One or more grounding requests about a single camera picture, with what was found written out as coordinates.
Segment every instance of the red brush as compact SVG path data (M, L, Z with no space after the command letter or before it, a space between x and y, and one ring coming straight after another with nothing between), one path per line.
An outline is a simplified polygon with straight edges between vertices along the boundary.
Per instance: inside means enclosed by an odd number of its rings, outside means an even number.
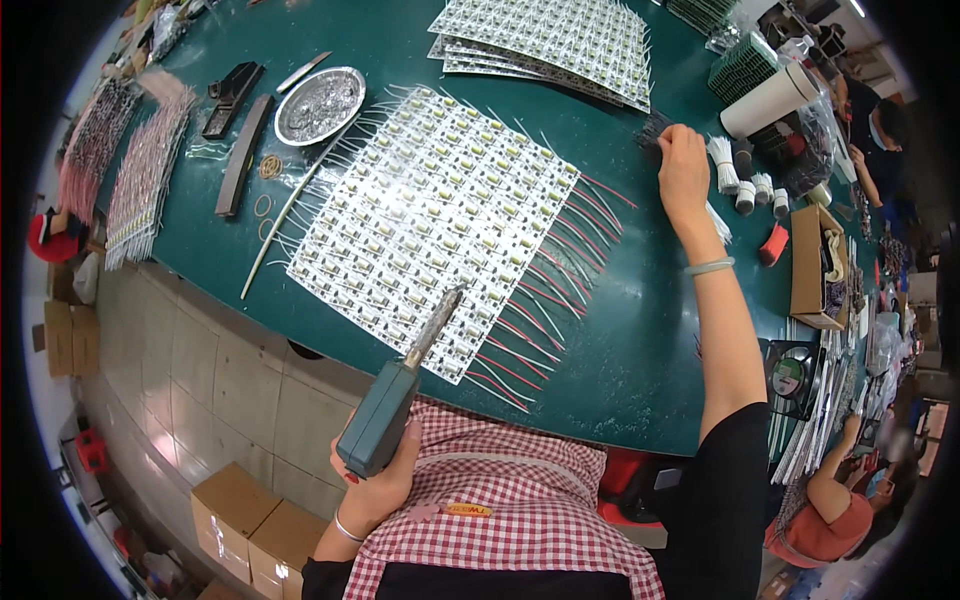
M773 267L777 264L780 254L786 248L786 242L790 239L790 234L782 228L779 223L774 225L774 231L770 234L767 243L760 246L760 264L764 267Z

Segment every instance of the plaid shirt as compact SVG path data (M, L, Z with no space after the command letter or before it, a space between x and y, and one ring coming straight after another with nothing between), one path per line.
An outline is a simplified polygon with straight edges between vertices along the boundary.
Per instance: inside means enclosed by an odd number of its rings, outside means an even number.
M650 554L596 513L604 451L423 402L411 418L423 423L413 489L360 548L344 598L374 598L388 563L619 573L634 598L664 598ZM453 502L492 515L407 517L417 503Z

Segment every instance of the workbench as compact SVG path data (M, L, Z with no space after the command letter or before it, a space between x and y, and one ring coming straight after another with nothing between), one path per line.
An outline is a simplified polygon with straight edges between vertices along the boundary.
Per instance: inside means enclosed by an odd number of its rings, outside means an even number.
M704 37L650 2L628 4L651 29L652 79L656 81L653 106L698 132L723 133L717 115L724 106L706 87L710 65L717 56L704 49ZM577 323L567 313L563 324L558 322L566 338L566 353L557 372L543 384L543 391L534 392L539 402L530 407L530 415L466 380L452 386L425 372L420 391L454 406L554 434L692 455L704 397L703 371L694 354L697 307L693 282L682 273L686 266L683 249L660 205L659 166L648 162L632 139L632 133L642 128L645 115L554 85L502 77L444 77L442 63L426 58L434 40L426 29L443 6L443 0L267 0L247 8L245 0L221 0L213 12L201 15L161 62L185 84L195 86L202 102L180 147L153 258L272 331L330 359L377 373L396 353L301 288L284 273L284 267L262 266L246 300L240 300L261 246L257 228L262 219L253 215L254 202L261 194L269 194L274 206L268 216L275 217L291 191L279 180L261 180L256 164L266 154L278 154L284 159L284 175L295 178L321 148L304 151L284 146L273 133L271 119L253 154L238 214L228 219L214 215L227 161L187 157L185 153L191 144L203 141L198 132L214 105L205 95L207 85L222 79L238 62L254 60L266 67L266 73L237 116L224 140L227 143L236 139L253 99L274 93L279 104L276 86L325 50L333 54L318 69L349 65L363 73L367 80L365 107L390 100L383 91L387 84L442 85L454 97L479 108L491 107L508 123L513 117L521 119L533 136L543 130L560 156L633 200L638 208L614 205L625 228L622 243L614 247L583 321ZM153 101L145 101L129 130L155 107ZM127 137L100 190L101 208L108 205ZM774 225L770 206L759 206L747 218L738 216L732 199L717 193L712 166L711 173L709 200L733 233L727 250L736 257L734 269L756 333L779 338L789 312L790 246L774 267L761 267L757 249ZM835 202L849 203L848 191L836 179L831 189ZM784 221L789 228L789 220ZM841 222L858 241L861 267L872 279L876 245L863 242L856 222ZM292 236L300 233L290 224L281 231ZM264 263L285 258L274 243ZM868 291L872 285L868 282ZM799 330L814 339L813 330L802 325ZM509 346L519 349L519 340L510 342L515 344Z

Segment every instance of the red stool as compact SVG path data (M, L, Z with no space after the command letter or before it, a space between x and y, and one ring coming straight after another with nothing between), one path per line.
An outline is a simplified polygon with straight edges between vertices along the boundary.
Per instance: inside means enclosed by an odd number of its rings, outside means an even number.
M77 455L80 457L84 470L88 473L103 473L107 467L107 444L97 435L93 427L82 431L75 438Z
M615 504L607 502L604 497L616 496L622 493L630 483L631 477L641 465L650 461L655 455L649 452L637 452L623 448L611 448L607 453L607 469L600 479L600 493L597 497L597 514L612 525L630 525L632 527L662 527L659 521L653 523L635 523L620 513Z

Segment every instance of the woman's left hand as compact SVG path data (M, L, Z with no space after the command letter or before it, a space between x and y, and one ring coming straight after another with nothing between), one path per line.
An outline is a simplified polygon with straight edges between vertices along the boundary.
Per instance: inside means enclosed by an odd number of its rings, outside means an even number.
M351 412L347 422L352 418ZM340 436L330 442L330 464L347 482L347 495L344 496L338 511L340 524L347 531L359 538L365 538L403 505L413 487L414 465L417 463L417 455L420 454L422 437L422 423L415 420L407 423L390 464L374 477L361 479L357 483L353 483L355 477L348 476L347 467L337 454Z

